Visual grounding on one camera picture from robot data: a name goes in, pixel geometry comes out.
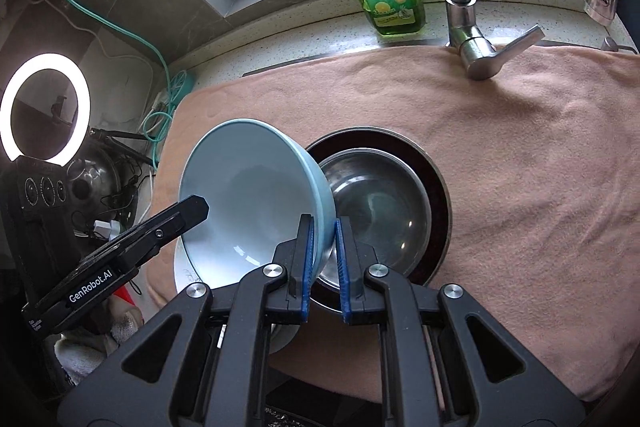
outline teal cable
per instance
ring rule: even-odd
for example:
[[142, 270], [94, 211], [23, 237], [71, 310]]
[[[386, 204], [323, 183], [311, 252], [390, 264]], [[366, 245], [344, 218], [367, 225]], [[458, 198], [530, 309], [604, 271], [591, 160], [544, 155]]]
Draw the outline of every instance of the teal cable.
[[[91, 10], [88, 10], [87, 8], [82, 6], [81, 4], [78, 4], [75, 0], [66, 0], [66, 1], [69, 4], [71, 4], [71, 6], [73, 6], [74, 8], [80, 10], [82, 13], [84, 13], [85, 15], [88, 15], [89, 17], [92, 17], [93, 19], [96, 19], [98, 22], [101, 22], [105, 26], [108, 26], [109, 28], [112, 28], [118, 31], [123, 35], [126, 35], [127, 37], [131, 37], [132, 39], [136, 39], [138, 42], [141, 42], [147, 48], [152, 50], [160, 59], [160, 63], [164, 68], [164, 74], [166, 75], [166, 89], [167, 89], [167, 96], [168, 96], [167, 108], [166, 108], [166, 111], [155, 111], [153, 113], [148, 114], [142, 123], [142, 134], [145, 136], [147, 140], [149, 140], [149, 142], [152, 143], [151, 161], [153, 163], [154, 169], [157, 170], [158, 169], [158, 144], [161, 143], [162, 140], [164, 140], [166, 138], [166, 135], [169, 133], [169, 127], [171, 126], [171, 122], [174, 119], [173, 114], [174, 114], [175, 108], [177, 107], [177, 103], [175, 103], [175, 100], [178, 95], [178, 92], [180, 91], [180, 88], [182, 87], [182, 84], [184, 83], [186, 72], [180, 71], [172, 79], [171, 75], [169, 74], [169, 67], [166, 64], [164, 57], [162, 57], [162, 54], [160, 53], [158, 48], [156, 48], [153, 44], [145, 41], [145, 39], [137, 36], [135, 33], [132, 33], [124, 28], [120, 28], [120, 26], [108, 21], [107, 19], [103, 19], [98, 14], [95, 14]], [[164, 118], [164, 122], [162, 123], [160, 131], [155, 137], [149, 136], [149, 133], [146, 131], [146, 123], [151, 118], [157, 118], [157, 117]]]

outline speckled countertop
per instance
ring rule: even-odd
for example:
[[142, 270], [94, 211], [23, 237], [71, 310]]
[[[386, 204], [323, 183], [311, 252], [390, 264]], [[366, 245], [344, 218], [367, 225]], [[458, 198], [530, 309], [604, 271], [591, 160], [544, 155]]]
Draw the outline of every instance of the speckled countertop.
[[[357, 0], [314, 0], [281, 10], [216, 39], [174, 62], [188, 69], [196, 89], [239, 78], [249, 71], [297, 58], [375, 48], [382, 42], [447, 39], [447, 16], [440, 0], [424, 0], [426, 24], [417, 34], [382, 38]], [[616, 18], [607, 30], [582, 11], [582, 0], [478, 0], [478, 25], [489, 39], [514, 38], [538, 23], [546, 39], [599, 48], [610, 34], [633, 46]]]

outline pink towel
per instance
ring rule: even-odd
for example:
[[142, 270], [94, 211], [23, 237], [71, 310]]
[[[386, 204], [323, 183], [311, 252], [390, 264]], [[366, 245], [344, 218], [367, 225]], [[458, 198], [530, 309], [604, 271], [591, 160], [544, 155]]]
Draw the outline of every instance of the pink towel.
[[[212, 86], [178, 108], [153, 211], [174, 202], [191, 149], [213, 126], [257, 118], [306, 146], [354, 125], [392, 129], [433, 158], [453, 230], [434, 279], [464, 286], [583, 399], [603, 394], [640, 340], [640, 58], [532, 48], [493, 79], [450, 49], [407, 46], [323, 58]], [[173, 250], [148, 263], [162, 305]], [[380, 400], [375, 328], [313, 309], [271, 364]]]

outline faucet handle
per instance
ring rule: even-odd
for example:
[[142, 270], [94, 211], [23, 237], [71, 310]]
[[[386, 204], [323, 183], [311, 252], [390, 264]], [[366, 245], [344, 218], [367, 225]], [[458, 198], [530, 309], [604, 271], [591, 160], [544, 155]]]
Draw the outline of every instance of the faucet handle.
[[509, 60], [533, 46], [545, 33], [536, 24], [518, 38], [509, 42], [503, 49], [496, 51], [484, 37], [469, 39], [460, 46], [460, 57], [466, 68], [466, 74], [473, 80], [486, 80], [497, 74]]

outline glowing white ring light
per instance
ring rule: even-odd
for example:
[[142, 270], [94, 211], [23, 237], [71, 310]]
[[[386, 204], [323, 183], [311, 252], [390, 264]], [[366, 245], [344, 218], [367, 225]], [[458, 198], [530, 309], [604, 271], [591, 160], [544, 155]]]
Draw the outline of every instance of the glowing white ring light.
[[53, 156], [53, 158], [46, 160], [49, 163], [64, 166], [71, 161], [82, 145], [82, 140], [84, 140], [84, 135], [89, 126], [91, 101], [89, 99], [89, 87], [86, 85], [82, 71], [80, 71], [80, 68], [78, 68], [72, 60], [63, 57], [63, 55], [45, 53], [33, 57], [21, 65], [14, 76], [11, 77], [9, 84], [7, 84], [4, 90], [2, 103], [0, 103], [0, 139], [2, 140], [6, 155], [9, 156], [11, 161], [23, 155], [22, 151], [20, 151], [15, 144], [14, 134], [11, 131], [11, 109], [14, 105], [18, 90], [22, 84], [24, 84], [25, 80], [33, 73], [42, 70], [59, 71], [69, 79], [76, 90], [78, 117], [76, 118], [76, 125], [71, 133], [71, 138], [69, 138], [68, 143], [62, 151]]

